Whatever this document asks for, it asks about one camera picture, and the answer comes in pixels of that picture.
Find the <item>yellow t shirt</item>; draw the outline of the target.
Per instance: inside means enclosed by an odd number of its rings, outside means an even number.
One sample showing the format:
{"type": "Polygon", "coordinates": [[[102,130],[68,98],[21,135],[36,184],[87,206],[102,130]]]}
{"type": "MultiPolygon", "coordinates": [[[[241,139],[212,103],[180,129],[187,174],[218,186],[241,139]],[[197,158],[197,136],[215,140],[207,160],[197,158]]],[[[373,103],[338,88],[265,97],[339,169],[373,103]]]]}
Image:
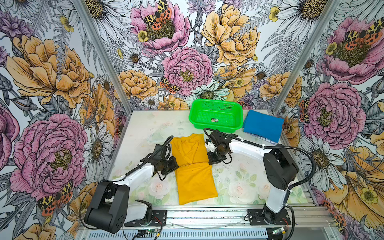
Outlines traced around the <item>yellow t shirt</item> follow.
{"type": "Polygon", "coordinates": [[[173,138],[171,149],[179,166],[175,173],[179,204],[216,198],[218,192],[204,136],[192,134],[188,137],[173,138]]]}

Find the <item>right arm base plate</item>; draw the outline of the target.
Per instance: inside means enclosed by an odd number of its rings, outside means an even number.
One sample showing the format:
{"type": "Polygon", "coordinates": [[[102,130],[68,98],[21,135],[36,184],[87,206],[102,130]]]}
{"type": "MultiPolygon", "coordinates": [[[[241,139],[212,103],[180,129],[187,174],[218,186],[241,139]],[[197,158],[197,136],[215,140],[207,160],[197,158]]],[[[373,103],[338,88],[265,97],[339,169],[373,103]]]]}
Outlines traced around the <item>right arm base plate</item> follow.
{"type": "Polygon", "coordinates": [[[282,209],[277,214],[264,209],[248,209],[246,219],[248,219],[251,226],[286,226],[291,224],[291,219],[286,209],[282,209]]]}

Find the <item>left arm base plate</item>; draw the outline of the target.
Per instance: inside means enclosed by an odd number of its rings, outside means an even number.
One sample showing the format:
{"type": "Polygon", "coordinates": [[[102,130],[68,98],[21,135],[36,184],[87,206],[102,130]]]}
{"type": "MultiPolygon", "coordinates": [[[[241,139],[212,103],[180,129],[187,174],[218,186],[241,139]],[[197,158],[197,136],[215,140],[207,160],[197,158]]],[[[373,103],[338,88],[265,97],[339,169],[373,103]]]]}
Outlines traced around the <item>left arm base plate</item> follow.
{"type": "Polygon", "coordinates": [[[153,210],[152,215],[141,220],[124,223],[124,227],[165,227],[167,223],[167,210],[153,210]]]}

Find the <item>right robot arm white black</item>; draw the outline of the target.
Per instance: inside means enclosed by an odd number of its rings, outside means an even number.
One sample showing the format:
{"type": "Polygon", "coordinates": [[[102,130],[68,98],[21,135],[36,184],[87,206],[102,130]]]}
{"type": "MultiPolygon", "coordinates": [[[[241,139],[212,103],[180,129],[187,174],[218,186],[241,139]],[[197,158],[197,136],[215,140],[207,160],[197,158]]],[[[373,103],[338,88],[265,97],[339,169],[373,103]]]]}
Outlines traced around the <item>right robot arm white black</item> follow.
{"type": "Polygon", "coordinates": [[[235,134],[225,134],[218,130],[204,129],[208,139],[209,164],[223,163],[233,153],[259,160],[264,164],[267,179],[271,185],[270,192],[262,210],[259,210],[254,220],[276,225],[286,216],[286,205],[290,195],[290,185],[298,174],[288,148],[277,144],[265,146],[244,140],[235,134]]]}

